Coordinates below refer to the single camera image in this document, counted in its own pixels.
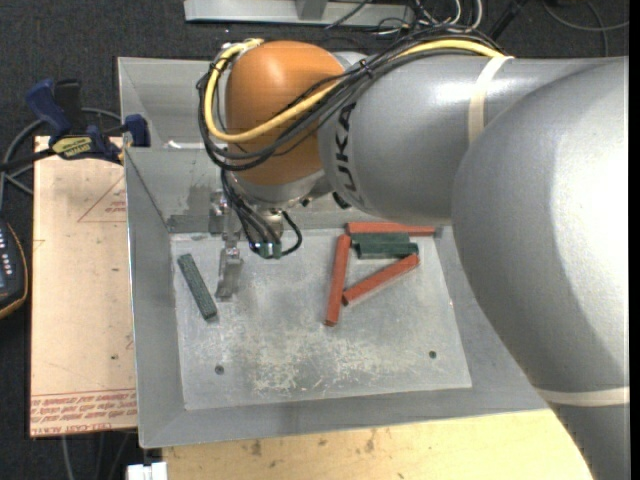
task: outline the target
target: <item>white strap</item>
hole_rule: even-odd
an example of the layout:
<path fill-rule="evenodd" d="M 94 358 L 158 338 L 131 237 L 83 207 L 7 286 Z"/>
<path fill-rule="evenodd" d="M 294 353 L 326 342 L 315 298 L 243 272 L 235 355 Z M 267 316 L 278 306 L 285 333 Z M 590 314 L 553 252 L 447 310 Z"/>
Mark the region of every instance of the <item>white strap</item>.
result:
<path fill-rule="evenodd" d="M 629 386 L 624 388 L 587 391 L 584 393 L 562 393 L 538 389 L 538 394 L 547 402 L 576 407 L 608 407 L 629 403 L 631 399 Z"/>
<path fill-rule="evenodd" d="M 474 86 L 474 93 L 469 100 L 469 120 L 468 120 L 468 134 L 469 143 L 480 135 L 480 132 L 484 130 L 484 101 L 487 97 L 487 90 L 489 84 L 496 73 L 500 70 L 502 65 L 513 57 L 493 57 L 486 63 L 476 85 Z"/>

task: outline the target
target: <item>electronic device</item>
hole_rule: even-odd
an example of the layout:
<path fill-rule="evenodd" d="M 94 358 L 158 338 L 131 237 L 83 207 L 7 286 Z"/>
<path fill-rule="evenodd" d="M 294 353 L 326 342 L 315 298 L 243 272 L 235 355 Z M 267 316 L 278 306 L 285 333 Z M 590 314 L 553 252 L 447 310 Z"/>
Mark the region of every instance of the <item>electronic device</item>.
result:
<path fill-rule="evenodd" d="M 24 303 L 28 284 L 22 246 L 9 223 L 0 216 L 0 318 Z"/>

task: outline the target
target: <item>red wooden block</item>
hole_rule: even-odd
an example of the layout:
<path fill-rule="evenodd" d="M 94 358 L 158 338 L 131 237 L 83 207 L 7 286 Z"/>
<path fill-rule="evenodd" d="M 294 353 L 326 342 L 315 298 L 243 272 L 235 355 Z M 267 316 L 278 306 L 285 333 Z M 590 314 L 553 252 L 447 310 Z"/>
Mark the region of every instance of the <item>red wooden block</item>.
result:
<path fill-rule="evenodd" d="M 349 222 L 346 231 L 352 233 L 409 233 L 409 236 L 432 236 L 436 228 L 432 226 L 405 226 L 395 222 Z"/>
<path fill-rule="evenodd" d="M 348 305 L 351 302 L 363 297 L 364 295 L 377 290 L 397 279 L 403 274 L 406 274 L 410 270 L 413 270 L 420 264 L 420 258 L 417 254 L 411 254 L 406 258 L 403 258 L 388 267 L 376 272 L 375 274 L 367 277 L 365 280 L 360 281 L 358 284 L 352 286 L 342 294 L 342 302 L 344 305 Z"/>
<path fill-rule="evenodd" d="M 344 290 L 344 280 L 347 275 L 347 262 L 349 260 L 349 249 L 351 248 L 351 237 L 340 235 L 336 243 L 336 252 L 333 258 L 333 273 L 331 274 L 331 291 L 327 303 L 327 316 L 325 325 L 333 327 L 338 323 L 340 316 L 340 306 L 342 305 L 342 291 Z"/>

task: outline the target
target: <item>black carpet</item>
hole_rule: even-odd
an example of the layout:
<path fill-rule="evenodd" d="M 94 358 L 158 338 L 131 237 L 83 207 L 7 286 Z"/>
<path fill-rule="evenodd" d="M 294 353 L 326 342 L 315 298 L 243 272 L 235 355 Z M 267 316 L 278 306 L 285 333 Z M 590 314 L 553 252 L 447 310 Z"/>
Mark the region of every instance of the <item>black carpet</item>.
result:
<path fill-rule="evenodd" d="M 487 32 L 511 0 L 483 0 Z M 25 104 L 37 81 L 78 78 L 85 105 L 119 111 L 116 60 L 119 56 L 212 58 L 227 41 L 251 36 L 297 39 L 325 48 L 380 49 L 388 41 L 350 28 L 255 24 L 187 24 L 184 0 L 0 0 L 0 153 L 34 116 Z M 614 25 L 629 19 L 629 0 L 594 0 L 555 6 L 563 19 L 587 27 L 599 20 Z M 567 27 L 545 11 L 543 0 L 530 0 L 498 42 L 517 57 L 597 57 L 628 55 L 629 28 L 602 33 Z M 20 154 L 28 154 L 25 146 Z M 22 180 L 31 185 L 29 174 Z M 30 257 L 32 200 L 9 187 L 4 215 L 12 223 Z M 30 304 L 0 321 L 0 479 L 64 479 L 59 439 L 30 439 L 29 398 Z M 123 439 L 122 433 L 69 439 L 75 478 L 93 478 L 102 448 L 106 478 Z M 128 436 L 122 464 L 144 457 L 135 436 Z M 121 478 L 120 467 L 114 478 Z"/>

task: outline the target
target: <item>cardboard sheet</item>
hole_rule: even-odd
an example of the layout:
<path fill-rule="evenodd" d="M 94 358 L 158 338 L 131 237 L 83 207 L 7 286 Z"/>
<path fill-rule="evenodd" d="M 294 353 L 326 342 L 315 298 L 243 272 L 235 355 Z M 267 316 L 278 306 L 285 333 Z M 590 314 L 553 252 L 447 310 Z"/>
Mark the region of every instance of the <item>cardboard sheet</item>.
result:
<path fill-rule="evenodd" d="M 121 166 L 35 164 L 32 279 L 30 435 L 135 427 Z"/>

